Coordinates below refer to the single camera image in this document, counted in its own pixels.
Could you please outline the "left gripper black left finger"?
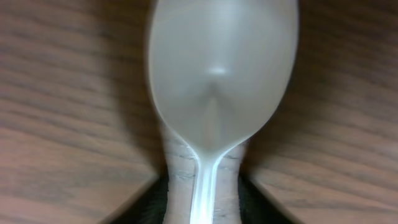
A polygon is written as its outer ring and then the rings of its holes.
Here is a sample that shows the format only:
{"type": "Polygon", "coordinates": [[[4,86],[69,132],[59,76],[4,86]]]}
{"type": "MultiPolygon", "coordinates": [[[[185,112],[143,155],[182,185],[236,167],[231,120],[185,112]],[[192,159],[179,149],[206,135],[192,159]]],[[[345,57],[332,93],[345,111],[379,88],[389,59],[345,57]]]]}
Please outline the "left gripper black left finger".
{"type": "Polygon", "coordinates": [[[169,175],[164,174],[109,224],[163,224],[168,191],[169,175]]]}

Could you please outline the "white plastic spoon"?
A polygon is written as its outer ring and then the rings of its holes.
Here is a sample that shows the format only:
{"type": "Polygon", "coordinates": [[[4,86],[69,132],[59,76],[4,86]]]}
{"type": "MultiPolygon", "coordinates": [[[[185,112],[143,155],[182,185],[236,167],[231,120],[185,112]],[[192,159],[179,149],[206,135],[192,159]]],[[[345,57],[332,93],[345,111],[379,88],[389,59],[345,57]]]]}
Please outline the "white plastic spoon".
{"type": "Polygon", "coordinates": [[[212,223],[220,161],[274,114],[298,39],[297,0],[155,3],[147,75],[160,118],[197,160],[191,223],[212,223]]]}

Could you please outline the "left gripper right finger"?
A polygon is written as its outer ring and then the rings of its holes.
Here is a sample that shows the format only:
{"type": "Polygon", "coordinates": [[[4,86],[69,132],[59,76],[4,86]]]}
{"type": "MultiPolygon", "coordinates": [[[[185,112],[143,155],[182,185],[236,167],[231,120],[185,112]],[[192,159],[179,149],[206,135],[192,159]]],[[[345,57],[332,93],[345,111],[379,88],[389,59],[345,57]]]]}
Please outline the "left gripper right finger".
{"type": "Polygon", "coordinates": [[[294,224],[244,174],[238,175],[242,224],[294,224]]]}

